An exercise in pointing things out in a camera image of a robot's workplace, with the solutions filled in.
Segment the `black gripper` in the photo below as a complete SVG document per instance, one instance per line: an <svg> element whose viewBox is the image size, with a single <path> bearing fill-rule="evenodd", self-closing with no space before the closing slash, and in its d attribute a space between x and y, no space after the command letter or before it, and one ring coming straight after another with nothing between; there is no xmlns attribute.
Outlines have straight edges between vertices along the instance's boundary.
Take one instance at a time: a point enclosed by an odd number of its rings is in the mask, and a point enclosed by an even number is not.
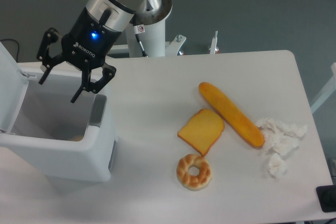
<svg viewBox="0 0 336 224"><path fill-rule="evenodd" d="M112 15L106 9L102 17L96 20L84 8L69 33L63 37L58 30L51 27L45 31L40 43L36 58L41 61L43 75L39 84L43 84L53 67L69 62L81 70L81 85L70 102L75 103L82 91L99 93L116 75L117 69L105 63L105 57L113 44L121 35L106 26L108 18ZM51 44L61 39L62 52L54 57L49 54ZM92 69L102 66L102 77L96 82L91 82Z"/></svg>

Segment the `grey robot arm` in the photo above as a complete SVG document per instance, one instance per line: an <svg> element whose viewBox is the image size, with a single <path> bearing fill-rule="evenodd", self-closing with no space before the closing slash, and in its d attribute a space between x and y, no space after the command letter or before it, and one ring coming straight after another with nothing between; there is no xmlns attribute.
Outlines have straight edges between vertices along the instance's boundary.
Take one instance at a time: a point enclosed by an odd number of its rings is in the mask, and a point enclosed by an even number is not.
<svg viewBox="0 0 336 224"><path fill-rule="evenodd" d="M69 33L54 28L45 31L36 58L44 72L43 84L53 67L67 62L81 71L82 91L97 94L116 74L106 55L145 0L88 0Z"/></svg>

